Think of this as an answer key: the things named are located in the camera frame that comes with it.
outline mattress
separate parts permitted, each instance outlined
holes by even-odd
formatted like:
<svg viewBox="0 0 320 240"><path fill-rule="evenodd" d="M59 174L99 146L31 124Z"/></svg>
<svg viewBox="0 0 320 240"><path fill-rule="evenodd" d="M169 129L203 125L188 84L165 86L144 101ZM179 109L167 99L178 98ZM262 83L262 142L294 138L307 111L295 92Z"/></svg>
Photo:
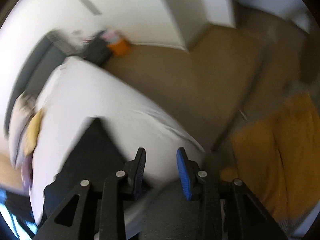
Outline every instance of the mattress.
<svg viewBox="0 0 320 240"><path fill-rule="evenodd" d="M153 101L79 57L68 57L63 65L64 71L44 106L33 155L33 185L29 193L37 223L43 210L43 190L55 180L88 126L89 117L102 119L125 159L134 159L138 148L145 148L145 180L153 187L178 178L179 147L184 147L188 158L201 165L203 148Z"/></svg>

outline white pillow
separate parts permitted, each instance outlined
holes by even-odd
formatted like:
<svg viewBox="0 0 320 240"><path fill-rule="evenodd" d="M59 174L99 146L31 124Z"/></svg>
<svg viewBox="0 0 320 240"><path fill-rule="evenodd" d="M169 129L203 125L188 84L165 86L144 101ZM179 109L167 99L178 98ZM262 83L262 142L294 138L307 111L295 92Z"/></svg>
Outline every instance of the white pillow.
<svg viewBox="0 0 320 240"><path fill-rule="evenodd" d="M9 154L12 167L19 168L24 159L24 138L34 116L35 100L23 92L15 101L9 124Z"/></svg>
<svg viewBox="0 0 320 240"><path fill-rule="evenodd" d="M41 108L43 108L49 101L50 97L52 96L55 88L57 87L59 80L67 67L68 57L64 61L64 63L55 68L54 71L50 74L47 82L44 84L37 100L36 100L36 107L35 112L37 113Z"/></svg>

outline brown fabric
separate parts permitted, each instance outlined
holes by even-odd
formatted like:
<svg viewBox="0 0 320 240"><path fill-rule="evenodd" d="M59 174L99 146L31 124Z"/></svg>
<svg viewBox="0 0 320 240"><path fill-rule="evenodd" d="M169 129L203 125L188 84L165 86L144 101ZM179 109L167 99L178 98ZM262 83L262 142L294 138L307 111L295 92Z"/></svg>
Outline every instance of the brown fabric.
<svg viewBox="0 0 320 240"><path fill-rule="evenodd" d="M296 219L320 199L320 117L309 94L289 98L274 114L231 136L239 177L275 220Z"/></svg>

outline gray headboard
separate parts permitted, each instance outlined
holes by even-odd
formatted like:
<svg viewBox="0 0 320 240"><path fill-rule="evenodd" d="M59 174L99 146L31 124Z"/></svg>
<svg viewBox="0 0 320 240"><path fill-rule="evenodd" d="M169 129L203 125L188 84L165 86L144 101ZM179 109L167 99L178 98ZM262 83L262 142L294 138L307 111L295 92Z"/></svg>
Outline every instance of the gray headboard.
<svg viewBox="0 0 320 240"><path fill-rule="evenodd" d="M13 87L5 116L4 132L8 136L9 124L14 103L25 91L37 98L51 72L61 65L67 56L75 55L76 50L54 30L47 33L36 45L21 69Z"/></svg>

